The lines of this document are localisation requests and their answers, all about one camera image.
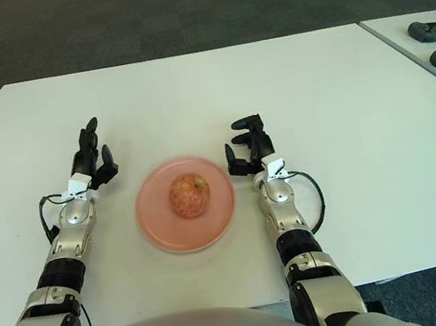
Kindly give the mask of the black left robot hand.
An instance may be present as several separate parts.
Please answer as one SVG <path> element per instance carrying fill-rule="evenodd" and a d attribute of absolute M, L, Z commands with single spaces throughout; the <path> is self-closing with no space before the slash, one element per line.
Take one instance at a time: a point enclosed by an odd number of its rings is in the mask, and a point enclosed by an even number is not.
<path fill-rule="evenodd" d="M 110 148 L 105 144 L 101 149 L 103 164 L 97 168 L 99 155 L 96 134 L 97 122 L 98 119 L 93 117 L 87 126 L 81 129 L 78 138 L 79 150 L 74 154 L 72 162 L 72 175 L 78 173 L 91 177 L 88 182 L 88 190 L 98 190 L 102 184 L 107 184 L 118 173 L 118 165 L 113 160 Z"/>

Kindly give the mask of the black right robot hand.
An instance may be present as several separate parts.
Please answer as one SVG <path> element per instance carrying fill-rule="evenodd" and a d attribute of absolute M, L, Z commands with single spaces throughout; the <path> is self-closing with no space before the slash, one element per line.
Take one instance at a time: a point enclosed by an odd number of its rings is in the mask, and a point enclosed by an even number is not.
<path fill-rule="evenodd" d="M 234 131 L 246 130 L 232 137 L 231 143 L 234 145 L 246 145 L 250 149 L 250 159 L 237 159 L 234 151 L 228 144 L 225 144 L 225 156 L 227 159 L 228 172 L 234 176 L 246 176 L 260 173 L 264 170 L 263 158 L 275 153 L 273 143 L 264 131 L 264 123 L 258 114 L 246 116 L 231 123 Z"/>

